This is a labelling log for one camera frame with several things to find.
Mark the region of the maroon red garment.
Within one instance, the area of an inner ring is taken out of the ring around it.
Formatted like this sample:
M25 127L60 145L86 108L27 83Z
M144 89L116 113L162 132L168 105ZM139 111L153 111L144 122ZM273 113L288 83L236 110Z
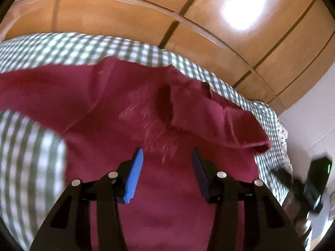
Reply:
M173 66L114 57L4 73L1 108L61 135L66 183L97 180L143 149L135 196L119 209L129 250L206 250L215 208L200 194L193 149L234 179L252 182L255 156L271 146L255 116L208 83Z

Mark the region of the green white checkered bedsheet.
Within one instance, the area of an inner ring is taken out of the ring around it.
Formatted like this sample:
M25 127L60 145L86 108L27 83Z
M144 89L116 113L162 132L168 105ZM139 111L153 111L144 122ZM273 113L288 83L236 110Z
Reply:
M270 173L292 171L287 155L287 130L275 111L261 101L239 94L215 74L183 56L121 37L82 33L36 33L1 43L1 73L47 64L92 65L114 56L145 66L175 66L190 78L252 112L272 146L255 158L261 180L279 202L287 196ZM19 246L28 250L33 237L64 187L65 144L53 131L9 108L1 109L1 218Z

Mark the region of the wooden wardrobe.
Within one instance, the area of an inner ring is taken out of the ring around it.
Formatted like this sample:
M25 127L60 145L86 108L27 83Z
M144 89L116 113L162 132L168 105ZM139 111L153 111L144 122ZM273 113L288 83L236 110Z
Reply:
M80 32L146 42L212 71L278 113L334 63L324 0L10 0L1 39Z

